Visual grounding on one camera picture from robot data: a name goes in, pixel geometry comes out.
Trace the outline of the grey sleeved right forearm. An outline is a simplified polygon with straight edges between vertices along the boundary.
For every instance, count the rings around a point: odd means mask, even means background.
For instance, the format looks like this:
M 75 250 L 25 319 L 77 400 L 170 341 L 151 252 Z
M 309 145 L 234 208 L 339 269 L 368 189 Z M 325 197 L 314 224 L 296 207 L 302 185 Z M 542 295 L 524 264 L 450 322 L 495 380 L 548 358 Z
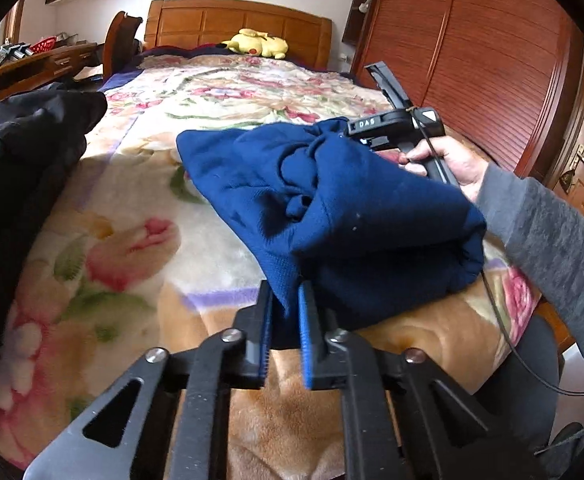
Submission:
M 476 206 L 584 356 L 584 216 L 532 178 L 487 167 Z

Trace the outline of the person's right hand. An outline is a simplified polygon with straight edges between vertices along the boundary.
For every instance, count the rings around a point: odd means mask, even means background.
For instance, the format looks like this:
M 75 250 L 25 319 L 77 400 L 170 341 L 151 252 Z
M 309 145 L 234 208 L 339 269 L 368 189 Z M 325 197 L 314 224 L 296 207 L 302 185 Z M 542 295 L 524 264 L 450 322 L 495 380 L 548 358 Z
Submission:
M 434 155 L 444 160 L 457 180 L 461 192 L 475 203 L 482 188 L 488 162 L 450 136 L 420 141 L 408 153 L 398 154 L 398 164 L 413 174 L 425 176 L 426 170 L 420 162 Z

